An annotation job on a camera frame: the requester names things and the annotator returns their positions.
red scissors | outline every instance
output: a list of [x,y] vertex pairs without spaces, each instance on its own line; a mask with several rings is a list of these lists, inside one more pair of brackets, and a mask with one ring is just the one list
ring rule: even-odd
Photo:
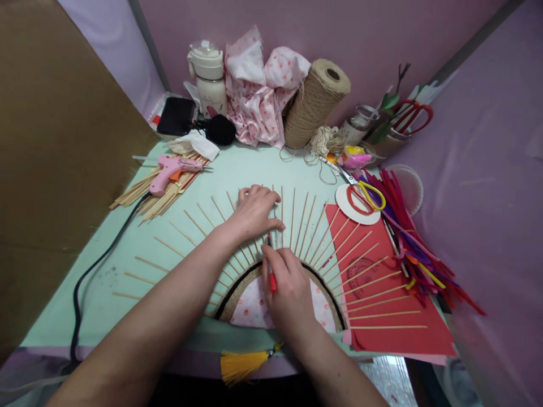
[[[404,100],[403,102],[398,103],[396,107],[396,112],[398,112],[402,108],[403,105],[408,105],[408,107],[402,112],[402,115],[399,117],[396,123],[392,126],[392,128],[396,130],[398,133],[403,134],[404,136],[410,136],[411,134],[421,131],[432,121],[434,117],[434,111],[432,110],[430,106],[421,105],[417,101],[414,101],[412,99]],[[407,130],[407,128],[411,125],[411,123],[413,123],[415,118],[419,115],[421,110],[424,110],[426,113],[428,113],[426,123],[424,123],[417,130],[404,133]]]

green leaf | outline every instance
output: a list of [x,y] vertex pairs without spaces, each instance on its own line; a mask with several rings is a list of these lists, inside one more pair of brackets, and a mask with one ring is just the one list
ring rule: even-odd
[[398,103],[399,100],[400,100],[400,95],[395,94],[395,95],[393,95],[391,98],[389,98],[387,100],[387,103],[383,103],[382,108],[383,109],[390,109],[391,107],[396,106],[396,103]]
[[382,109],[385,109],[385,105],[389,102],[389,94],[388,93],[385,93],[385,95],[383,96],[383,100],[381,102],[381,108]]
[[391,128],[392,124],[390,124],[389,122],[381,123],[372,134],[371,144],[375,145],[383,141],[385,137],[390,133]]

glue gun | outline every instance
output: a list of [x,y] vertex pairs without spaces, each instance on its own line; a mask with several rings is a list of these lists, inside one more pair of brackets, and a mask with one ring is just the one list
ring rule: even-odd
[[176,172],[181,170],[198,172],[203,171],[204,169],[213,169],[209,166],[203,165],[199,161],[191,160],[188,158],[170,158],[165,155],[161,155],[160,157],[158,157],[158,160],[149,157],[140,157],[138,155],[134,155],[133,157],[135,159],[158,161],[158,166],[162,168],[162,171],[160,171],[156,178],[151,182],[151,186],[149,187],[149,191],[151,192],[151,194],[158,197],[161,197],[166,193],[165,189],[168,185],[168,182],[170,181],[170,177]]

pen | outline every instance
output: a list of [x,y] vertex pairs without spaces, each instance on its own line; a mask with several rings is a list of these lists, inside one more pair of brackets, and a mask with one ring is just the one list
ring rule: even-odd
[[[272,245],[272,235],[271,232],[268,232],[268,246],[273,248]],[[270,276],[270,291],[275,292],[277,291],[277,281],[275,281],[275,275],[273,274],[272,265],[268,261],[268,275]]]

bundle of sticks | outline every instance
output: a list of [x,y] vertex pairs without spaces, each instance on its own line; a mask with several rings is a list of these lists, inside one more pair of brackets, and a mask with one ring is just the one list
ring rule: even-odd
[[466,294],[454,281],[454,273],[441,261],[424,243],[418,234],[415,224],[407,212],[402,189],[393,171],[381,170],[381,179],[365,172],[366,179],[359,175],[359,179],[367,181],[379,189],[385,196],[386,207],[382,211],[386,223],[397,237],[399,255],[397,259],[407,268],[411,281],[407,289],[419,301],[424,303],[428,294],[441,295],[449,307],[455,308],[453,300],[466,301],[479,314],[486,313]]
[[[172,154],[172,157],[193,159],[204,163],[204,165],[209,162],[205,157],[194,151],[186,154]],[[154,168],[148,176],[135,183],[127,192],[118,197],[109,208],[115,209],[118,206],[127,207],[134,204],[134,202],[140,199],[149,190],[151,182],[160,173],[160,170],[160,167]],[[199,172],[184,172],[180,175],[178,181],[172,180],[168,183],[166,193],[163,196],[151,196],[147,198],[145,202],[141,204],[139,210],[139,215],[144,217],[140,225],[157,216],[164,215],[177,198],[179,198],[179,196],[181,196],[181,194],[183,194],[183,192],[185,192],[194,182],[198,174]]]

